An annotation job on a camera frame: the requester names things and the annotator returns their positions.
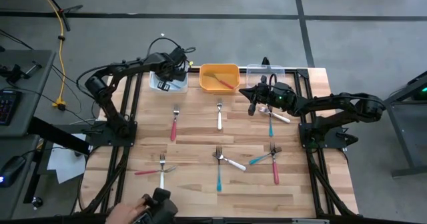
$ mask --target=hand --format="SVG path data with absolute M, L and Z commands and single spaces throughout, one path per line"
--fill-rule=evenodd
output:
M 105 224 L 129 224 L 131 223 L 147 206 L 144 205 L 145 199 L 138 199 L 136 205 L 117 204 L 113 211 L 107 217 Z

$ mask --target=computer mouse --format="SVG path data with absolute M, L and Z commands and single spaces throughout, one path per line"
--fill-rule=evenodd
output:
M 0 169 L 0 187 L 10 187 L 16 181 L 25 165 L 25 158 L 14 156 Z

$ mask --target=concrete floor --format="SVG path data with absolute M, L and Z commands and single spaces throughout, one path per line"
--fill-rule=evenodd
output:
M 83 4 L 81 11 L 126 13 L 233 13 L 296 15 L 295 0 L 58 0 L 64 7 Z M 427 15 L 427 0 L 302 0 L 306 15 Z M 50 11 L 44 0 L 0 0 L 0 9 Z M 307 67 L 298 20 L 225 19 L 70 19 L 71 32 L 63 51 L 67 76 L 75 79 L 86 69 L 112 61 L 142 56 L 149 42 L 161 33 L 183 47 L 195 46 L 190 55 L 196 65 L 229 62 L 259 63 L 268 56 L 274 65 Z M 367 92 L 381 98 L 426 70 L 426 22 L 308 21 L 314 64 L 325 67 L 332 91 Z M 53 18 L 0 17 L 0 28 L 36 49 L 57 50 L 59 26 Z M 0 37 L 8 49 L 24 47 Z M 155 50 L 169 50 L 158 43 Z M 49 77 L 44 94 L 55 99 L 59 78 Z M 91 101 L 80 116 L 91 118 Z M 69 108 L 78 102 L 65 92 Z M 42 99 L 37 116 L 52 123 L 78 121 Z M 367 217 L 413 221 L 427 220 L 427 175 L 391 178 L 394 169 L 407 167 L 396 135 L 385 113 L 372 124 L 352 124 L 349 133 L 360 138 L 349 148 L 350 173 L 360 213 Z M 77 181 L 63 185 L 55 178 L 42 180 L 37 190 L 45 205 L 33 211 L 18 206 L 15 218 L 68 214 Z

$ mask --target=wooden tabletop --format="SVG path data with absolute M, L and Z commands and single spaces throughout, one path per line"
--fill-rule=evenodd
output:
M 309 69 L 313 95 L 330 94 L 326 70 Z M 294 78 L 279 79 L 295 89 Z M 113 102 L 120 108 L 125 79 L 114 93 Z M 241 74 L 240 87 L 246 86 Z M 217 130 L 216 102 L 223 100 L 221 131 Z M 173 105 L 181 112 L 177 118 L 177 138 L 170 140 Z M 165 189 L 177 205 L 180 217 L 315 217 L 310 177 L 305 151 L 298 136 L 300 118 L 279 113 L 290 124 L 273 120 L 274 136 L 268 135 L 268 117 L 258 112 L 248 115 L 249 101 L 240 93 L 229 95 L 204 93 L 197 73 L 189 74 L 186 94 L 154 93 L 144 75 L 137 108 L 137 137 L 131 148 L 122 201 L 135 203 L 144 193 L 152 195 L 159 187 L 160 174 L 135 176 L 135 171 L 159 169 L 159 154 L 165 153 L 165 168 L 177 169 L 165 174 Z M 320 111 L 328 116 L 334 111 Z M 266 154 L 270 141 L 282 147 L 277 154 L 280 184 L 274 184 L 272 158 L 256 165 L 250 159 Z M 216 145 L 223 154 L 247 167 L 246 171 L 222 161 L 222 192 L 216 191 L 218 162 L 212 157 Z M 99 148 L 89 159 L 81 188 L 83 206 L 96 196 L 107 177 L 111 147 Z M 342 201 L 358 212 L 350 173 L 343 153 L 325 149 L 331 186 Z M 326 211 L 324 190 L 319 184 L 322 207 Z M 115 186 L 110 197 L 113 203 Z

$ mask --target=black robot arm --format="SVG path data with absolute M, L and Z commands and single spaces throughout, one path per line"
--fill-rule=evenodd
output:
M 240 89 L 239 92 L 247 97 L 251 104 L 248 109 L 249 115 L 253 115 L 256 110 L 256 104 L 262 103 L 271 107 L 287 111 L 294 117 L 306 115 L 311 111 L 323 111 L 331 109 L 341 109 L 335 115 L 329 117 L 317 117 L 310 124 L 310 129 L 305 132 L 305 138 L 311 139 L 314 143 L 323 142 L 326 133 L 335 127 L 340 127 L 351 122 L 374 122 L 379 121 L 385 106 L 381 99 L 376 96 L 357 93 L 341 93 L 339 95 L 329 95 L 327 97 L 314 97 L 306 99 L 296 95 L 289 85 L 276 82 L 273 85 L 267 84 L 267 78 L 263 76 L 261 82 L 256 86 Z M 357 141 L 353 137 L 347 142 L 347 145 Z
M 176 47 L 170 54 L 153 53 L 145 59 L 113 63 L 95 72 L 85 82 L 85 86 L 104 111 L 107 117 L 107 124 L 113 129 L 114 133 L 117 133 L 120 137 L 127 137 L 129 135 L 129 123 L 122 114 L 117 112 L 111 100 L 120 80 L 129 75 L 153 71 L 161 80 L 157 87 L 168 91 L 170 86 L 166 83 L 167 81 L 183 81 L 185 79 L 187 72 L 182 67 L 182 63 L 186 61 L 185 50 L 181 47 Z M 112 76 L 109 85 L 102 79 L 106 76 Z

